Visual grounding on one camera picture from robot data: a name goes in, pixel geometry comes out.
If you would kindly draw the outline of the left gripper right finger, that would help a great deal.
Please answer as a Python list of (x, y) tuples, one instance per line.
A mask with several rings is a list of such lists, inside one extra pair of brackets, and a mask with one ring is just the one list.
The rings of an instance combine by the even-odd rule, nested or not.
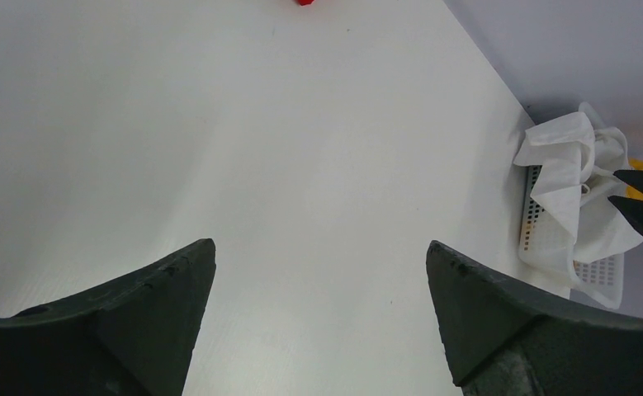
[(553, 295), (438, 241), (426, 270), (466, 395), (643, 395), (643, 319)]

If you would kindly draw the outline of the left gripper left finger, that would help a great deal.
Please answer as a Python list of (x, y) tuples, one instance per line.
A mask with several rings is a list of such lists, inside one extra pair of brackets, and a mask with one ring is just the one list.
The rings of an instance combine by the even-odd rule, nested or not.
[(0, 395), (181, 394), (215, 270), (215, 243), (200, 239), (0, 318)]

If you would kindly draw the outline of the white t shirt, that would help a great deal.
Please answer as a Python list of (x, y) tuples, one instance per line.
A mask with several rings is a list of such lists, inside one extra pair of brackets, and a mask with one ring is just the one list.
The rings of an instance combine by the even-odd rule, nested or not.
[(608, 200), (626, 197), (626, 185), (613, 175), (630, 169), (626, 136), (587, 102), (527, 129), (513, 163), (541, 168), (531, 198), (568, 233), (574, 261), (624, 255), (643, 242)]

